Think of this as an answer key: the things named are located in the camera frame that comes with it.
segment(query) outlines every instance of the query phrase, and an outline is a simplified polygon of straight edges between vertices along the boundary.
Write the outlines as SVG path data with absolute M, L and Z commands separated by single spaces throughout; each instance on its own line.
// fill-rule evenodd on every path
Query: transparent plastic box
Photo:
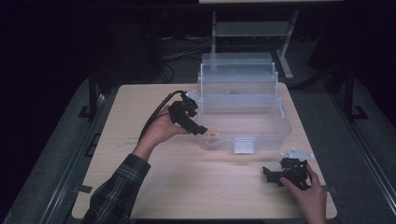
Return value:
M 198 85 L 197 122 L 209 129 L 198 136 L 200 148 L 277 150 L 291 133 L 269 54 L 204 54 Z

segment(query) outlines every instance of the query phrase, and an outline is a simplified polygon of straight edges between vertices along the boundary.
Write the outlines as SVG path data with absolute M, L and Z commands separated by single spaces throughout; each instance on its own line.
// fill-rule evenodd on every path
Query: plaid flannel shirt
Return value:
M 90 209 L 81 223 L 130 223 L 137 192 L 150 165 L 128 155 L 117 171 L 91 196 Z

